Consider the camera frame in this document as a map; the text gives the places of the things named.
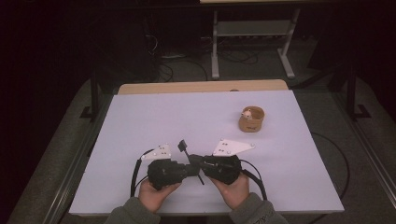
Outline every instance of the hand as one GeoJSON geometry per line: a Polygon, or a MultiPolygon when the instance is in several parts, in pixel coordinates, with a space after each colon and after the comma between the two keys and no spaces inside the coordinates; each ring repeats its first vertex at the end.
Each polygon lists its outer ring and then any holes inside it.
{"type": "Polygon", "coordinates": [[[177,189],[180,185],[181,183],[177,183],[163,187],[160,190],[156,190],[151,186],[149,180],[145,179],[140,185],[138,198],[150,212],[156,213],[158,209],[160,209],[161,205],[163,205],[165,198],[175,191],[175,189],[177,189]]]}
{"type": "Polygon", "coordinates": [[[250,193],[248,188],[248,177],[242,173],[231,185],[226,185],[213,178],[210,178],[210,180],[212,180],[219,189],[224,202],[233,210],[237,208],[250,193]]]}

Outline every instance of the white tabletop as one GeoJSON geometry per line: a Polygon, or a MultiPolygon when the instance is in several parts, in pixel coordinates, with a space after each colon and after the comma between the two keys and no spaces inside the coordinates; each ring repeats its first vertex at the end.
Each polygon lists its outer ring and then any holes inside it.
{"type": "MultiPolygon", "coordinates": [[[[210,155],[221,138],[256,148],[238,157],[260,171],[268,200],[281,213],[344,211],[292,91],[228,91],[116,95],[106,115],[75,200],[72,214],[108,214],[130,196],[135,162],[149,149],[169,144],[172,160],[188,163],[190,154],[210,155]],[[238,128],[242,109],[265,111],[258,133],[238,128]]],[[[147,174],[143,161],[137,180],[147,174]]],[[[243,168],[255,171],[243,163],[243,168]]],[[[217,215],[230,209],[201,172],[188,177],[164,202],[160,215],[217,215]]],[[[256,184],[250,190],[260,194],[256,184]]]]}

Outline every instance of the brown container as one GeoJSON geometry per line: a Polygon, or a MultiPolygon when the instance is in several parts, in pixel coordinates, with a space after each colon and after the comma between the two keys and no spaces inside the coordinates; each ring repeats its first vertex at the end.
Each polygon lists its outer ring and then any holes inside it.
{"type": "Polygon", "coordinates": [[[247,106],[242,112],[250,109],[252,119],[246,119],[241,116],[239,119],[239,129],[245,133],[256,133],[262,128],[264,120],[264,111],[258,106],[247,106]]]}

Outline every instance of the person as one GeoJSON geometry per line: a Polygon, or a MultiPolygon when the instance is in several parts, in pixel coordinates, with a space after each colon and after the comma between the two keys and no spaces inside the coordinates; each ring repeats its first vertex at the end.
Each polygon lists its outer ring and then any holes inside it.
{"type": "MultiPolygon", "coordinates": [[[[274,210],[269,201],[263,201],[256,193],[249,192],[249,179],[242,173],[231,184],[226,185],[210,178],[218,188],[224,202],[232,209],[229,216],[235,224],[287,224],[288,221],[274,210]]],[[[157,224],[161,217],[156,215],[166,197],[175,191],[180,183],[161,190],[152,187],[147,179],[140,186],[138,197],[130,198],[124,206],[115,208],[106,224],[145,223],[157,224]]]]}

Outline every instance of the gray sleeve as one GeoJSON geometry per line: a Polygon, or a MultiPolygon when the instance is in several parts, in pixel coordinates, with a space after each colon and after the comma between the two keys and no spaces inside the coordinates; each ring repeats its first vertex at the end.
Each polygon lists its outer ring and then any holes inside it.
{"type": "Polygon", "coordinates": [[[250,193],[242,204],[230,213],[235,224],[287,224],[288,221],[274,210],[272,204],[250,193]]]}
{"type": "Polygon", "coordinates": [[[124,206],[115,208],[105,224],[158,224],[160,216],[152,214],[136,197],[130,198],[124,206]]]}

